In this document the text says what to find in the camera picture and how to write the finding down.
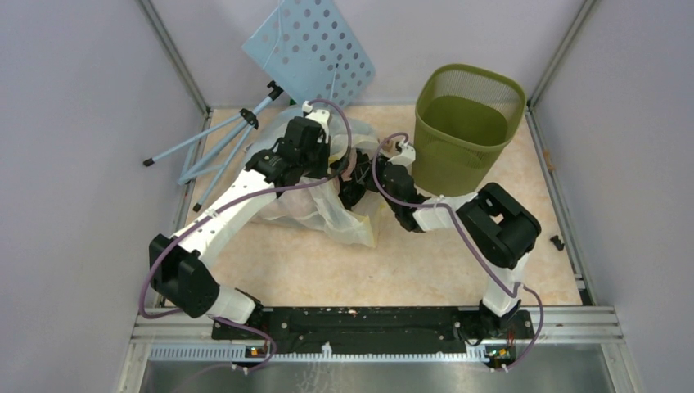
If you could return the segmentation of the black trash bag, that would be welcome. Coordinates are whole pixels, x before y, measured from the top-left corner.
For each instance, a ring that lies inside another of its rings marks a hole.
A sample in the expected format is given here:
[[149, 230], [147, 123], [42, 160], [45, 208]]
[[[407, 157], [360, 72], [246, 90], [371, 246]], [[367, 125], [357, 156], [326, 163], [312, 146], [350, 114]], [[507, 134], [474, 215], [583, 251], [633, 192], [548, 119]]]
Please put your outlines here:
[[338, 178], [338, 197], [347, 210], [352, 210], [367, 192], [378, 192], [372, 176], [372, 160], [367, 153], [356, 151], [356, 163], [347, 180]]

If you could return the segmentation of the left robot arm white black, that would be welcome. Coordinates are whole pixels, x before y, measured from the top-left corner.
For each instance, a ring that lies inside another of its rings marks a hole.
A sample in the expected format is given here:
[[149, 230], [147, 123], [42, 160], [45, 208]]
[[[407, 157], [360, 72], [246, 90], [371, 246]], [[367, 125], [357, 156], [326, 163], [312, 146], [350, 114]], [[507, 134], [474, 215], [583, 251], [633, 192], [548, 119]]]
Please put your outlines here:
[[324, 183], [330, 117], [317, 110], [291, 119], [275, 145], [257, 151], [193, 223], [169, 237], [157, 235], [149, 245], [149, 286], [192, 318], [225, 318], [239, 336], [257, 336], [263, 325], [257, 300], [217, 283], [210, 270], [240, 229], [283, 192], [302, 188], [302, 178]]

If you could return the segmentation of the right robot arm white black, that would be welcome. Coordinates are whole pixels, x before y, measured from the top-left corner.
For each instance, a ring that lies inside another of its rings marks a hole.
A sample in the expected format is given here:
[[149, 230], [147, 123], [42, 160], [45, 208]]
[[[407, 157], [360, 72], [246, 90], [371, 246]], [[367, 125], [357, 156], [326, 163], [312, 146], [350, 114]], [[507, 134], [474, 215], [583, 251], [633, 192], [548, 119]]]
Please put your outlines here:
[[399, 224], [413, 233], [454, 229], [488, 274], [480, 302], [480, 327], [490, 337], [512, 328], [518, 310], [522, 276], [542, 232], [539, 221], [497, 183], [463, 196], [423, 196], [403, 165], [385, 158], [368, 170]]

